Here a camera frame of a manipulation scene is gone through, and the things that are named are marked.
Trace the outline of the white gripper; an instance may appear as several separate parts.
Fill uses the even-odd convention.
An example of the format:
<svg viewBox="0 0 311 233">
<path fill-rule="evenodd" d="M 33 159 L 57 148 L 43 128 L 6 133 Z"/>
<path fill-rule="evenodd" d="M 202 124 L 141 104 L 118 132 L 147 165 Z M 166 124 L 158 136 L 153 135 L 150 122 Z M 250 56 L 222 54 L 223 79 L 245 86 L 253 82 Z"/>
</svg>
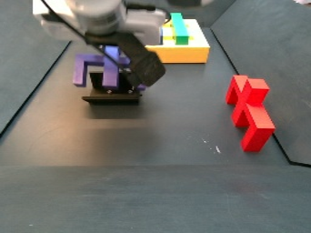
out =
<svg viewBox="0 0 311 233">
<path fill-rule="evenodd" d="M 147 46 L 161 44 L 166 12 L 125 0 L 34 0 L 34 17 L 47 33 L 61 40 L 78 36 L 53 14 L 57 13 L 79 33 L 110 35 L 133 33 Z"/>
</svg>

